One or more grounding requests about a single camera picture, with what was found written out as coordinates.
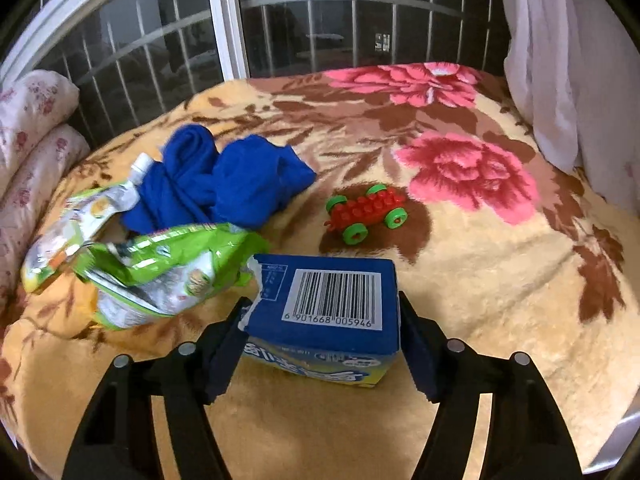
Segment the blue barcode carton box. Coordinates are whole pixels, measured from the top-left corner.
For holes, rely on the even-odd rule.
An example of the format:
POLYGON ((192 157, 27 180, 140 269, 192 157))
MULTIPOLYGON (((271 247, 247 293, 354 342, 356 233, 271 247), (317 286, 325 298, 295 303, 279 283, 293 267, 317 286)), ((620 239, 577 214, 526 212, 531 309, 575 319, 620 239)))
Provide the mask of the blue barcode carton box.
POLYGON ((400 351, 393 261, 254 255, 244 354, 294 375, 372 388, 400 351))

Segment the blue cloth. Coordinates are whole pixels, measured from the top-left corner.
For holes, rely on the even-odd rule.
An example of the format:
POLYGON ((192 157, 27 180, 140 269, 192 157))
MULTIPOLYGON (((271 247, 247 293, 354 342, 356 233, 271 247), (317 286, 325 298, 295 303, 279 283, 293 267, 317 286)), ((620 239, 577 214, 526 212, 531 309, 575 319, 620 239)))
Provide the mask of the blue cloth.
POLYGON ((314 170, 289 146, 251 134, 217 150, 207 128, 186 125, 146 172, 122 225, 138 234, 205 223, 255 231, 314 180, 314 170))

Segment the green crumpled snack bag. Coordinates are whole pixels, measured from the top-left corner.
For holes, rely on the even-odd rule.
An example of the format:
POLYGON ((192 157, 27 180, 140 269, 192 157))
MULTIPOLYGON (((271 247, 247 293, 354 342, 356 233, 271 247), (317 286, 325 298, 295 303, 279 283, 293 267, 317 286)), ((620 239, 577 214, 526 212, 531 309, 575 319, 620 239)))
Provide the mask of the green crumpled snack bag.
POLYGON ((94 318, 113 330, 172 318, 250 281, 248 260, 269 249, 230 223, 189 224, 122 243, 93 243, 74 272, 96 288, 94 318))

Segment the beige floral fleece blanket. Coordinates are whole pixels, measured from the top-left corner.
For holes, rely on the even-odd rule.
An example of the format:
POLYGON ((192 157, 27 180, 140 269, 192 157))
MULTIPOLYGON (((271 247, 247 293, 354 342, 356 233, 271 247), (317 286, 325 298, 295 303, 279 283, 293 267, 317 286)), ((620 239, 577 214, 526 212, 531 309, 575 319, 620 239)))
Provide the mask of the beige floral fleece blanket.
MULTIPOLYGON (((218 150, 248 134, 292 146, 316 172, 308 190, 262 229, 273 252, 392 259, 399 288, 424 318, 478 353, 527 352, 544 375, 588 466, 639 387, 639 219, 563 174, 539 153, 506 84, 452 70, 454 98, 418 106, 387 75, 228 81, 111 140, 56 190, 43 231, 65 200, 126 177, 139 153, 160 158, 185 124, 209 128, 218 150), (398 230, 378 225, 346 247, 326 232, 326 201, 382 183, 408 197, 398 230)), ((225 318, 254 283, 175 318, 112 332, 88 312, 73 273, 41 295, 20 290, 1 333, 1 422, 34 462, 60 478, 70 442, 111 360, 164 356, 225 318)), ((206 406, 233 479, 408 479, 436 406, 402 356, 377 386, 303 378, 243 358, 228 392, 206 406)))

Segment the green white spout pouch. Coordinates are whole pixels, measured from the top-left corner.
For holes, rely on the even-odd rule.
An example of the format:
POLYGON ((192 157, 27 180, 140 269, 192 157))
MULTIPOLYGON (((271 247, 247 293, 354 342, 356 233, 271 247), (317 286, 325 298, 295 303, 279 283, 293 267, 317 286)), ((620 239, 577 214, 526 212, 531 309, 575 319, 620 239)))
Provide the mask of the green white spout pouch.
POLYGON ((68 268, 81 248, 94 242, 116 214, 137 205, 138 187, 155 160, 142 153, 132 164, 128 179, 94 188, 73 197, 61 217, 29 248, 21 270, 25 292, 47 288, 68 268))

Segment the red green toy car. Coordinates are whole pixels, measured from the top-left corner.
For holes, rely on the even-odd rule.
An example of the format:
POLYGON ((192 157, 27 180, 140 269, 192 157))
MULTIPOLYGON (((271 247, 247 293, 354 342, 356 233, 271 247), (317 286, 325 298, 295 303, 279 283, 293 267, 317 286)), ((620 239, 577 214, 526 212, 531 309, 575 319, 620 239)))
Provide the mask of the red green toy car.
POLYGON ((355 198, 335 195, 326 202, 328 220, 324 226, 328 232, 340 234, 346 245, 355 246, 368 237, 371 226, 384 224, 390 230, 403 226, 408 220, 406 201, 405 194, 385 184, 372 185, 355 198))

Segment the pink floral folded quilt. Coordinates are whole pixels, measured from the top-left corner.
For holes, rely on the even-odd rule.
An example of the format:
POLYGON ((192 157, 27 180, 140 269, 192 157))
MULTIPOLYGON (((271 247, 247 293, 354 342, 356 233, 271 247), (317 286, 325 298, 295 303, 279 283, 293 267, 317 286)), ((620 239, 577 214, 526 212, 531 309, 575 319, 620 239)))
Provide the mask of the pink floral folded quilt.
POLYGON ((78 104, 79 89, 50 70, 34 70, 1 92, 2 307, 58 182, 89 153, 68 124, 78 104))

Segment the white curtain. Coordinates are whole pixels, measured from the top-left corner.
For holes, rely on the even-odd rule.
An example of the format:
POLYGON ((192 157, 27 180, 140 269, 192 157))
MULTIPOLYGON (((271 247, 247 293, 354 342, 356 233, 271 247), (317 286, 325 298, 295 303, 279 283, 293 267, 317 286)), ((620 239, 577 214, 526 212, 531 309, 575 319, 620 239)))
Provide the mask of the white curtain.
POLYGON ((556 168, 639 211, 639 52, 605 0, 503 0, 512 99, 556 168))

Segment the white bed frame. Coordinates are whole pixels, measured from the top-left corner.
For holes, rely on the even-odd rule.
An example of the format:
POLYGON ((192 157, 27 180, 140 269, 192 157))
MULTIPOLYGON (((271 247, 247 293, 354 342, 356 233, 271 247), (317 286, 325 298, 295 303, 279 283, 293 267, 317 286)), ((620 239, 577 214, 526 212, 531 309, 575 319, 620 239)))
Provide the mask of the white bed frame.
POLYGON ((639 404, 632 404, 624 417, 614 428, 596 458, 584 470, 585 474, 595 474, 613 468, 622 458, 639 430, 639 404))

